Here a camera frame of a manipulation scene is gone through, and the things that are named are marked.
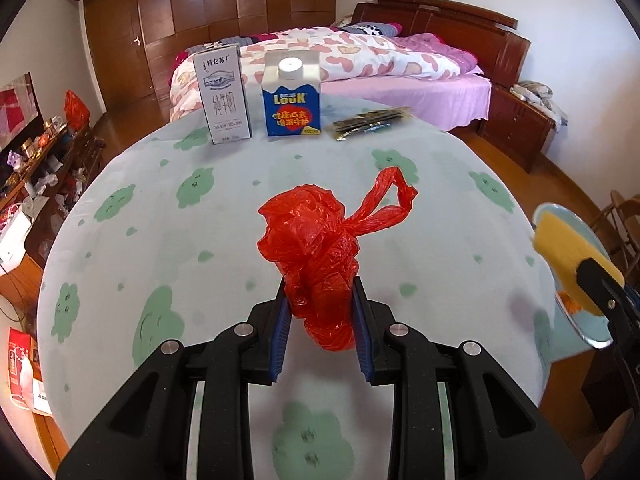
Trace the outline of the yellow sponge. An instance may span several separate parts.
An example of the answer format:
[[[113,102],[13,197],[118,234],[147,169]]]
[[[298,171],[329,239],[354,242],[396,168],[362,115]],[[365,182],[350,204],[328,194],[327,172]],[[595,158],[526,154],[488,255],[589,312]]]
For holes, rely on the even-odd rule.
[[[623,273],[611,260],[552,212],[544,211],[538,218],[533,248],[547,261],[559,279],[562,292],[570,297],[573,305],[570,308],[570,314],[585,310],[595,316],[604,315],[577,285],[577,267],[584,260],[593,258],[615,278],[620,286],[625,285]]]

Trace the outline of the red plastic bag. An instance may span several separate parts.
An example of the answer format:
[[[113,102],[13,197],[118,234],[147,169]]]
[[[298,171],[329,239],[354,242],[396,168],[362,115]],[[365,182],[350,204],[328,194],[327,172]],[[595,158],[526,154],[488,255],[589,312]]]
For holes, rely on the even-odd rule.
[[[334,194],[303,184],[258,209],[266,222],[258,252],[282,274],[292,315],[326,351],[355,347],[352,288],[359,270],[358,238],[397,226],[408,217],[418,190],[398,167],[380,170],[351,215]]]

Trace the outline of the light blue trash bin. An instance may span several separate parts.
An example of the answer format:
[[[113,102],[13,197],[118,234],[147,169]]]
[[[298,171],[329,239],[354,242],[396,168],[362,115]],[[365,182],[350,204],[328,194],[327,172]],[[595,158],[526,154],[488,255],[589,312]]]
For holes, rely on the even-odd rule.
[[[573,211],[552,203],[539,205],[533,215],[533,248],[552,271],[559,306],[568,325],[593,349],[613,342],[606,314],[590,294],[611,283],[624,288],[623,273],[612,263],[596,233]]]

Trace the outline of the folding wooden chair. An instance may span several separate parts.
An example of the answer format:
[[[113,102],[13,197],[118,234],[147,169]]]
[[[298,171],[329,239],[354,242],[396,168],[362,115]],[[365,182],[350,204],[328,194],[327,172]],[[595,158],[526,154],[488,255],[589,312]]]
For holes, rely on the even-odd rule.
[[[612,224],[620,241],[613,252],[623,256],[626,278],[639,266],[639,195],[626,198],[622,193],[612,190],[610,202],[600,210],[590,223],[590,229],[597,232],[604,222]]]

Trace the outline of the red white box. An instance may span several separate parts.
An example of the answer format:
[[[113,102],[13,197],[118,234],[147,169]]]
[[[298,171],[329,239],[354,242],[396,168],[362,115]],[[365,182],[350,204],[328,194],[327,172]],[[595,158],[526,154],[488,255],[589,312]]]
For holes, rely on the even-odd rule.
[[[8,339],[11,401],[34,414],[51,417],[46,389],[41,380],[38,348],[34,338],[11,327]]]

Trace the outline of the wooden nightstand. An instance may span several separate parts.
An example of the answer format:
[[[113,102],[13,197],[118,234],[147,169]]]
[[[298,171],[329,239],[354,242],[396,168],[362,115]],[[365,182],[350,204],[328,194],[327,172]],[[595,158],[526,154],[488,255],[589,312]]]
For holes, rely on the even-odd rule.
[[[480,126],[480,135],[529,172],[553,126],[552,119],[543,112],[507,88],[493,84],[488,119]]]

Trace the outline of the clothes pile on nightstand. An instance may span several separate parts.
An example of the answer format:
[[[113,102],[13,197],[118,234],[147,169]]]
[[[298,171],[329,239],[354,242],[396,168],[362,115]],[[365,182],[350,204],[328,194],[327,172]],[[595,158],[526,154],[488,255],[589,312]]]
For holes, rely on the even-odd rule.
[[[550,87],[538,81],[522,80],[510,88],[510,92],[521,101],[536,108],[555,124],[555,128],[568,125],[568,118],[561,107],[553,101]]]

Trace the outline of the cluttered wooden TV cabinet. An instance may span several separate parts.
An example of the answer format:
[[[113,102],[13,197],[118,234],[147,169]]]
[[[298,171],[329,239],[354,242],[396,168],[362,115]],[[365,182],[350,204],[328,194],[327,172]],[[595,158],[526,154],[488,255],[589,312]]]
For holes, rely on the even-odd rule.
[[[105,142],[88,126],[40,148],[1,196],[1,296],[34,310],[53,243],[70,210],[104,166]]]

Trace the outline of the bed with pink sheet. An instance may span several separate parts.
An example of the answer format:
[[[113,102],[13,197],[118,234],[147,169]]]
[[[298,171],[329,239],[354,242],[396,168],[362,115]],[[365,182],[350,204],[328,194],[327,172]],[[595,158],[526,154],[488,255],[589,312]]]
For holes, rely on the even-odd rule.
[[[364,22],[340,29],[401,38],[404,44],[413,47],[427,36],[432,36],[445,44],[429,32],[401,37],[400,26],[397,24]],[[486,119],[489,112],[491,83],[484,77],[474,55],[454,47],[448,46],[448,48],[464,53],[467,61],[475,61],[474,68],[449,80],[427,81],[383,76],[328,82],[321,84],[320,90],[325,96],[344,96],[347,99],[366,100],[387,106],[407,107],[417,118],[444,131],[467,126],[477,119]]]

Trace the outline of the wooden headboard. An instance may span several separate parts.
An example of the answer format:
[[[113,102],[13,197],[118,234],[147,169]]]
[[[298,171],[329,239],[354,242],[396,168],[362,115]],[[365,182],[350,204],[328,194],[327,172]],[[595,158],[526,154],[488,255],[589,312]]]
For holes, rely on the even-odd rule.
[[[451,0],[364,0],[352,18],[397,23],[404,36],[429,32],[450,47],[470,52],[485,76],[504,88],[520,79],[530,46],[518,34],[515,18]]]

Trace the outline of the dark snack packet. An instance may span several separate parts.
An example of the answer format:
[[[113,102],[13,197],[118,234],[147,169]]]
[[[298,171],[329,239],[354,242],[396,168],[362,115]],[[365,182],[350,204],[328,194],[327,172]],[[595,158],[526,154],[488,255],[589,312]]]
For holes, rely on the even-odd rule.
[[[330,131],[338,142],[358,134],[371,133],[399,125],[411,117],[407,107],[368,110],[355,116],[338,120],[330,125]]]

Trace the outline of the red gift bag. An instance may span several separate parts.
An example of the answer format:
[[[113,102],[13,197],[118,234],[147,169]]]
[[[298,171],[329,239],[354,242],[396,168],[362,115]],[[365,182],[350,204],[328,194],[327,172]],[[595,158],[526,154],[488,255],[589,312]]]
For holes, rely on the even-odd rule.
[[[80,131],[90,122],[90,110],[81,98],[72,90],[65,92],[64,114],[67,125],[75,131]]]

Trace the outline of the television with cloth cover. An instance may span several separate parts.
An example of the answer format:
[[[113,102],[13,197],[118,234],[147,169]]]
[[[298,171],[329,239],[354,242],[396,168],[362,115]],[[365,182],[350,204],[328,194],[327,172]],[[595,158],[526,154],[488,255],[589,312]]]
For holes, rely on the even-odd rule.
[[[5,150],[27,126],[41,117],[32,74],[12,80],[0,90],[0,146]]]

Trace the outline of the white milk carton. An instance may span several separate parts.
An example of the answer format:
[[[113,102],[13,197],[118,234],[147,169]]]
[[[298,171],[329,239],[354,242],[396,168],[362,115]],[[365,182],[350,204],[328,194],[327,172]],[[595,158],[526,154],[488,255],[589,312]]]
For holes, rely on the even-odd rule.
[[[239,47],[225,44],[204,50],[194,55],[193,65],[212,143],[249,139]]]

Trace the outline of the wooden door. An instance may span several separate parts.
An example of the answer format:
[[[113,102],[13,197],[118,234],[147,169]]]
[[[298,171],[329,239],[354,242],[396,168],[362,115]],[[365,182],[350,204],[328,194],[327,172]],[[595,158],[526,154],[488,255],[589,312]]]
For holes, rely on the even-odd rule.
[[[153,93],[138,0],[84,0],[86,33],[101,96],[110,112]]]

